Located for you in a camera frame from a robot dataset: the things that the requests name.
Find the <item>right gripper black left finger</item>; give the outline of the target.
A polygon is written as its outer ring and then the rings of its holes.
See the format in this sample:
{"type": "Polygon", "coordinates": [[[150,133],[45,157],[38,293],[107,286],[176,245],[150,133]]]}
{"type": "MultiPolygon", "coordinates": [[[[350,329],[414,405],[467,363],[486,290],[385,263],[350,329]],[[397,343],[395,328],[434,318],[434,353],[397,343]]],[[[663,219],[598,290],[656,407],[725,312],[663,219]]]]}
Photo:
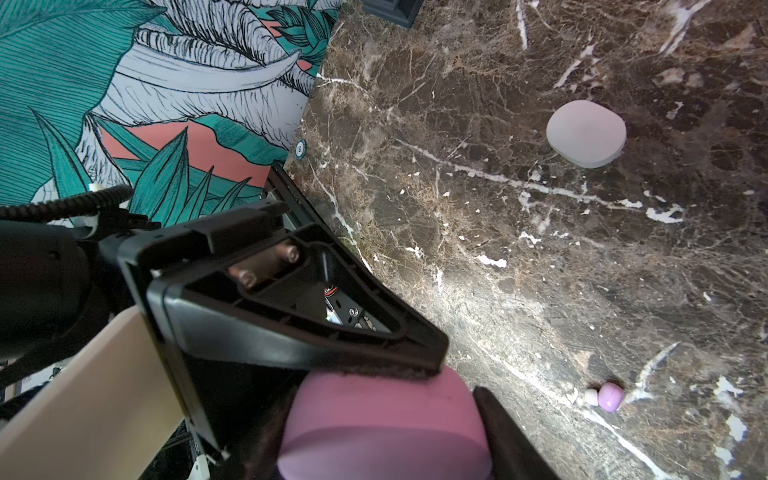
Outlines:
{"type": "Polygon", "coordinates": [[[289,386],[258,405],[244,433],[228,451],[228,458],[213,468],[211,479],[283,478],[277,463],[288,414],[297,390],[297,386],[289,386]]]}

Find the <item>white earbud charging case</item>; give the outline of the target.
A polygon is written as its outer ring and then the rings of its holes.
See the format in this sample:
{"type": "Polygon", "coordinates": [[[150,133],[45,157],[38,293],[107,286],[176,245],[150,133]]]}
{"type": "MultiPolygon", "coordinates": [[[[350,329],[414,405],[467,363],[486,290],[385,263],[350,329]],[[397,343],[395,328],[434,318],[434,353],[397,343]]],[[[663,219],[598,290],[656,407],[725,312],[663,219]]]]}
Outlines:
{"type": "Polygon", "coordinates": [[[558,108],[546,126],[549,145],[572,164],[596,169],[617,159],[627,140],[625,121],[608,108],[575,100],[558,108]]]}

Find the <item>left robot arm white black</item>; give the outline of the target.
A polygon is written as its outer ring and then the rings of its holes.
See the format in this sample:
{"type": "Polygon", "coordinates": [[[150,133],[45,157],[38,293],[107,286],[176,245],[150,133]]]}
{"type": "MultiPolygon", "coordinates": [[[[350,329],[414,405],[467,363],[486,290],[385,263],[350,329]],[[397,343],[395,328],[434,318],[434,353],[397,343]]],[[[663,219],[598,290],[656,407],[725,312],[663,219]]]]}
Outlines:
{"type": "Polygon", "coordinates": [[[263,199],[170,227],[119,185],[1,211],[1,373],[11,385],[135,304],[195,434],[213,451],[304,371],[422,379],[447,336],[387,289],[309,210],[263,199]]]}

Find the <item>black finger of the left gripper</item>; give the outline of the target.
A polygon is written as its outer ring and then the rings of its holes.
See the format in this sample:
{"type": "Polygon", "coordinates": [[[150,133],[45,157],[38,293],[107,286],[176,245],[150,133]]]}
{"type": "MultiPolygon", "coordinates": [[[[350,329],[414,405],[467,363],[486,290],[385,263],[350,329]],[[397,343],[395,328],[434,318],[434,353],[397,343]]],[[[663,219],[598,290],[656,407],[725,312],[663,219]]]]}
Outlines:
{"type": "Polygon", "coordinates": [[[264,201],[118,248],[194,433],[232,450],[305,371],[436,375],[447,336],[321,223],[288,230],[264,201]]]}

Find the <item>purple earbud charging case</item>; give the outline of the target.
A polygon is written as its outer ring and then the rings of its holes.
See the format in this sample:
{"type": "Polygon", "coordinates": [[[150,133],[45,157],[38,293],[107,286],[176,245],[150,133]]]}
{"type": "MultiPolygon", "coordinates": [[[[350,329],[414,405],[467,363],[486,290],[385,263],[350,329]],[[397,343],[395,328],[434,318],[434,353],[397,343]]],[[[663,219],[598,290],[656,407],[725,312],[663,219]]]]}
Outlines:
{"type": "Polygon", "coordinates": [[[487,479],[492,459],[469,387],[445,367],[426,381],[309,374],[277,467],[285,479],[487,479]]]}

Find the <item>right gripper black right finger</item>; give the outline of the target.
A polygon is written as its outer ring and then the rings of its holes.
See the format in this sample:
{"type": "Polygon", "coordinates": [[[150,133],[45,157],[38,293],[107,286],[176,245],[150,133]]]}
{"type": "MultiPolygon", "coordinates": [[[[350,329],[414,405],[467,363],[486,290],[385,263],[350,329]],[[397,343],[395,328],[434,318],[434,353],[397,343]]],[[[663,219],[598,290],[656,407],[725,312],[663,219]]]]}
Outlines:
{"type": "Polygon", "coordinates": [[[472,396],[491,453],[492,479],[560,479],[489,389],[477,386],[472,396]]]}

